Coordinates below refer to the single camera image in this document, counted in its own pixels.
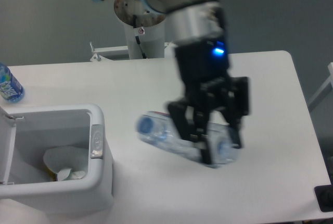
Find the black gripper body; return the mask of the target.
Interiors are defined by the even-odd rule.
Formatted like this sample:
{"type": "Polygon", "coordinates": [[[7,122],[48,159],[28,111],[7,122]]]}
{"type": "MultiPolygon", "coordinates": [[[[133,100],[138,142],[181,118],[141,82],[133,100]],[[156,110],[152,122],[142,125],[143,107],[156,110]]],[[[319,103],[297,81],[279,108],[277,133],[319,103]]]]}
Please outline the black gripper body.
{"type": "Polygon", "coordinates": [[[227,75],[225,20],[219,0],[194,0],[169,9],[175,58],[185,97],[202,104],[201,85],[227,75]]]}

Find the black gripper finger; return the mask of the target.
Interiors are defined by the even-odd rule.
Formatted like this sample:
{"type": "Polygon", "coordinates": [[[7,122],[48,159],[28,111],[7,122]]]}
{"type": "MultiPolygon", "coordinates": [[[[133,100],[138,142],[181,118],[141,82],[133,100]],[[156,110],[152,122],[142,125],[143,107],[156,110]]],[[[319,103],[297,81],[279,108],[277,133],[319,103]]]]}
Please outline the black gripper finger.
{"type": "Polygon", "coordinates": [[[192,142],[200,150],[203,164],[212,165],[207,133],[210,113],[186,97],[169,102],[167,110],[180,138],[192,142]]]}
{"type": "Polygon", "coordinates": [[[242,148],[241,121],[249,115],[249,78],[217,77],[208,81],[209,119],[219,112],[228,127],[228,134],[235,148],[242,148]]]}

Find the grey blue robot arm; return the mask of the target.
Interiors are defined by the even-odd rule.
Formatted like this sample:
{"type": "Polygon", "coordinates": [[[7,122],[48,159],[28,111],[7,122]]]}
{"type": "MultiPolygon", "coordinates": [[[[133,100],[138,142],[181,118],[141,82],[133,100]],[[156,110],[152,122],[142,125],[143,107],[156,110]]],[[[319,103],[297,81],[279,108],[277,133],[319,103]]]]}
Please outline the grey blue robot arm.
{"type": "Polygon", "coordinates": [[[233,161],[242,148],[241,120],[249,113],[249,79],[228,73],[219,0],[139,1],[151,13],[169,19],[184,85],[184,96],[168,103],[165,117],[140,118],[141,139],[208,167],[233,161]]]}

